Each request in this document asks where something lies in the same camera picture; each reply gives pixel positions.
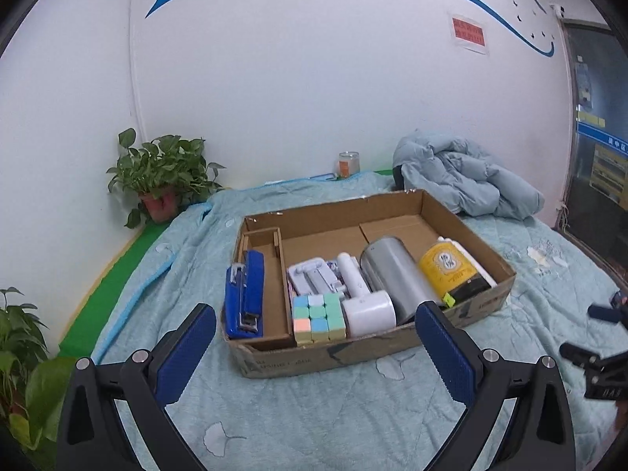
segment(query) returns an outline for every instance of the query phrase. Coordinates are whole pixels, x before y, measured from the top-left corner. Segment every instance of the rubik's cube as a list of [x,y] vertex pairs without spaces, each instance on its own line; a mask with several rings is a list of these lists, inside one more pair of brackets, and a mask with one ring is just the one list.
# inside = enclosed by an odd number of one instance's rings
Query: rubik's cube
[[338,294],[299,296],[292,303],[294,338],[297,345],[347,338]]

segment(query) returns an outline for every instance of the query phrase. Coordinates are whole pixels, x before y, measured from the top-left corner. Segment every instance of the small cardboard box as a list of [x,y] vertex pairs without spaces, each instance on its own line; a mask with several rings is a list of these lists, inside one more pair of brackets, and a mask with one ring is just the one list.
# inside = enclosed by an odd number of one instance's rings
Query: small cardboard box
[[515,272],[462,221],[424,191],[387,193],[247,216],[234,261],[256,249],[265,258],[263,338],[230,340],[231,354],[245,377],[296,376],[373,360],[421,344],[414,323],[378,335],[296,347],[286,268],[313,257],[330,260],[340,252],[360,257],[369,242],[399,237],[418,262],[439,236],[460,242],[495,279],[497,286],[445,311],[464,327],[499,310],[513,287]]

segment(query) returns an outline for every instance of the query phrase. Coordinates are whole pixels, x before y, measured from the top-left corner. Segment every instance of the potted plant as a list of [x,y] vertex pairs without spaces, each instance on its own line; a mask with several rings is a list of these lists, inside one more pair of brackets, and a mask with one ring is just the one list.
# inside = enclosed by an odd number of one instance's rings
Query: potted plant
[[39,329],[45,325],[32,313],[37,307],[9,305],[7,294],[23,295],[15,287],[0,289],[0,293],[4,296],[4,307],[0,306],[0,424],[34,458],[45,441],[57,440],[61,407],[76,360],[48,359]]
[[[122,190],[134,191],[139,196],[140,202],[129,214],[126,227],[138,226],[142,214],[156,223],[169,221],[177,216],[180,207],[205,201],[222,189],[216,178],[224,167],[205,161],[205,140],[182,140],[179,135],[167,134],[142,143],[139,149],[133,147],[135,140],[133,128],[118,134],[124,152],[116,165],[107,170],[114,174],[109,181],[109,193],[120,184]],[[214,174],[212,179],[207,175],[208,170]]]

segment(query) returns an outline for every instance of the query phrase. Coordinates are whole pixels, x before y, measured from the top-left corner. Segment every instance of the gray cylinder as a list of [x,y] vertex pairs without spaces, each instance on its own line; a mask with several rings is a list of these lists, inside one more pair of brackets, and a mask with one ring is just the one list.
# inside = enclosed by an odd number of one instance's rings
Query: gray cylinder
[[366,246],[360,256],[360,268],[371,290],[388,292],[398,325],[409,321],[424,301],[443,304],[397,237],[386,235]]

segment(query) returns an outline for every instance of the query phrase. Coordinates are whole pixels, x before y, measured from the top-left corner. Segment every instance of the blue stapler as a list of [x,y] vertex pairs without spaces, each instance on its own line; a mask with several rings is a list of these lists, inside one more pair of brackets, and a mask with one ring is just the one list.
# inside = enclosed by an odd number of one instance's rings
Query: blue stapler
[[229,338],[264,336],[262,297],[264,294],[264,255],[244,252],[244,264],[227,269],[225,288],[225,329]]

